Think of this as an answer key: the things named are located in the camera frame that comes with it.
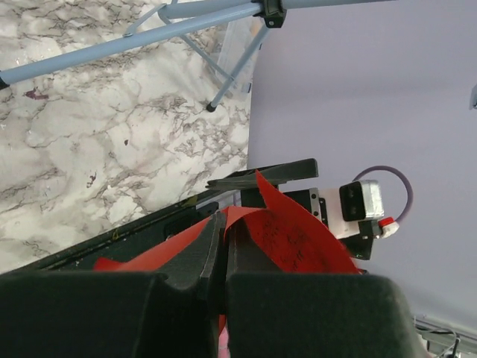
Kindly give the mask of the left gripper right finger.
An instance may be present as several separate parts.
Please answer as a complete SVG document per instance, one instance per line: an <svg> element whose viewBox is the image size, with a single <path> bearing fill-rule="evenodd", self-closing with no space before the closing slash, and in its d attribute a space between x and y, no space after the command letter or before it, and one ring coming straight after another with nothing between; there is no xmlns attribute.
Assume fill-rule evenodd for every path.
<svg viewBox="0 0 477 358"><path fill-rule="evenodd" d="M369 274L287 274L234 225L227 267L232 357L424 357L399 287Z"/></svg>

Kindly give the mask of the red music sheet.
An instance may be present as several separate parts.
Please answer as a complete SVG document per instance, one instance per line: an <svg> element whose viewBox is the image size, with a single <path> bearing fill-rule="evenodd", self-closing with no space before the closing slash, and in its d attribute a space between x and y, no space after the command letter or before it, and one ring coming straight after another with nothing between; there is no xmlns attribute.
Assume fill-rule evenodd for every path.
<svg viewBox="0 0 477 358"><path fill-rule="evenodd" d="M221 243L232 244L232 230L243 222L251 242L280 271L295 274L357 274L359 272L347 249L325 224L307 213L298 203L274 189L257 173L256 183L265 201L265 208L229 206ZM198 242L207 221L173 235L163 243L122 263L100 257L94 271L153 271L184 255Z"/></svg>

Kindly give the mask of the light blue music stand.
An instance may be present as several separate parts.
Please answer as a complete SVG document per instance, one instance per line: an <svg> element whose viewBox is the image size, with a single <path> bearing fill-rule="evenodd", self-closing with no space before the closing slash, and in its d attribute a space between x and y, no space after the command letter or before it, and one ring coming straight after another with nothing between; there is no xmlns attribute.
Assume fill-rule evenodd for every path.
<svg viewBox="0 0 477 358"><path fill-rule="evenodd" d="M184 38L187 34L206 28L248 17L261 18L263 26L237 62L233 72L223 73L227 80L207 105L207 110L212 112L226 91L229 90L236 76L242 71L250 56L262 43L268 31L283 26L286 13L289 10L343 7L363 3L363 1L173 1L149 10L130 25L118 39L2 71L1 90L8 90L13 84L86 65L135 48L142 48L175 37Z"/></svg>

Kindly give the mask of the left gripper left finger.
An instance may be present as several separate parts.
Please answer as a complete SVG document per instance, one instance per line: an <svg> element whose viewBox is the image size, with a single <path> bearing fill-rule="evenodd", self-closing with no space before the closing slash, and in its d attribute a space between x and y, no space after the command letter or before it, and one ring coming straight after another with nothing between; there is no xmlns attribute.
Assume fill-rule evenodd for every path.
<svg viewBox="0 0 477 358"><path fill-rule="evenodd" d="M3 357L216 357L226 216L153 271L1 276Z"/></svg>

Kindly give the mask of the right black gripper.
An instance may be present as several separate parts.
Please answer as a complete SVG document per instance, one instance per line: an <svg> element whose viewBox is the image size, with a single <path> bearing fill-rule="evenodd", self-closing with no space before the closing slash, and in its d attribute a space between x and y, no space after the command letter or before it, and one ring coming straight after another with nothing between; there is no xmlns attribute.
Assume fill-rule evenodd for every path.
<svg viewBox="0 0 477 358"><path fill-rule="evenodd" d="M359 260L370 259L372 239L336 239L320 220L324 204L313 191L281 193L267 187L272 200L267 206L259 193L256 173L274 186L318 177L314 158L234 172L210 180L206 188L241 191L241 204L253 211L238 223L240 260Z"/></svg>

